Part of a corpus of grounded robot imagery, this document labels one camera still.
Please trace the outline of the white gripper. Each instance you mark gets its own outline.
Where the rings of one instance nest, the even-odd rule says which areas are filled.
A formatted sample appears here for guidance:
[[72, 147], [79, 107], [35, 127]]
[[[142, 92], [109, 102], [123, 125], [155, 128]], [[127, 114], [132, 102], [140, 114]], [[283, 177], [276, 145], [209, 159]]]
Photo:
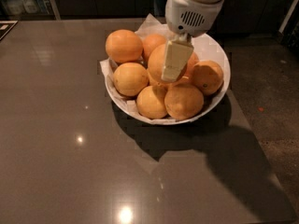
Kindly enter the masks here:
[[176, 35], [165, 45], [162, 80], [175, 82], [193, 53], [192, 37], [206, 33], [224, 0], [167, 0], [165, 18]]

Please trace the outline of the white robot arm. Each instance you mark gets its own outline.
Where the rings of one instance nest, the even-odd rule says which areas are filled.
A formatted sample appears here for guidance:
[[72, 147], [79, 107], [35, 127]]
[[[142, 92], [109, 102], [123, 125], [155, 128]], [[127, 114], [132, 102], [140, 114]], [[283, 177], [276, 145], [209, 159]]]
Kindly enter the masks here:
[[165, 19], [173, 37], [165, 45], [162, 80], [175, 82], [193, 53], [192, 38], [205, 34], [224, 0], [167, 0]]

